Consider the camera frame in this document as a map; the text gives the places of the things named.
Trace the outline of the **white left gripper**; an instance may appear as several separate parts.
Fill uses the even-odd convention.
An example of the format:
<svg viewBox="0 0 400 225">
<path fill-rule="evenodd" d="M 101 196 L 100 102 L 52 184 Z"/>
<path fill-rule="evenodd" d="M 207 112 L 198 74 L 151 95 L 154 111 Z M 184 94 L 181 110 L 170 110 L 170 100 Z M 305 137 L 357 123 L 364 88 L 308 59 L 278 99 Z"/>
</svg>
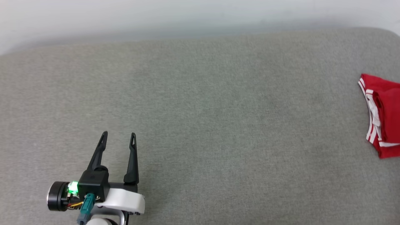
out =
<svg viewBox="0 0 400 225">
<path fill-rule="evenodd" d="M 107 139 L 108 131 L 104 131 L 87 170 L 95 171 L 101 167 L 102 155 L 106 149 Z M 106 200 L 100 202 L 99 198 L 97 198 L 91 210 L 91 215 L 118 214 L 120 212 L 137 215 L 145 213 L 144 195 L 137 193 L 137 186 L 132 186 L 139 183 L 138 151 L 136 134 L 134 132 L 131 133 L 129 149 L 128 167 L 124 175 L 125 185 L 123 183 L 111 182 Z M 83 201 L 79 197 L 78 182 L 54 182 L 47 194 L 47 206 L 50 211 L 80 210 L 83 206 Z"/>
</svg>

